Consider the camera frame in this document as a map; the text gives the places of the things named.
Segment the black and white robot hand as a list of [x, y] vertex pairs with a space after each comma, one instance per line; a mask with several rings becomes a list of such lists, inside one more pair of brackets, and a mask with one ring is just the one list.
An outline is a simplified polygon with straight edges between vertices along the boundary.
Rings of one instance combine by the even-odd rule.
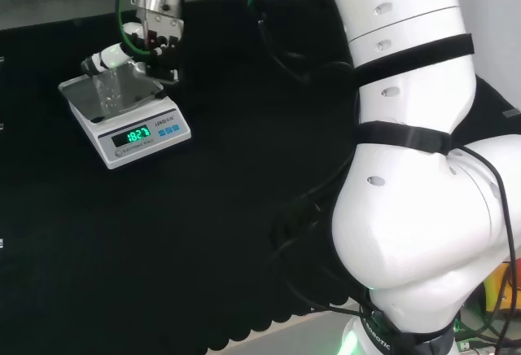
[[137, 79], [176, 85], [181, 78], [183, 20], [146, 13], [140, 22], [122, 24], [121, 40], [81, 62], [94, 77], [129, 65]]

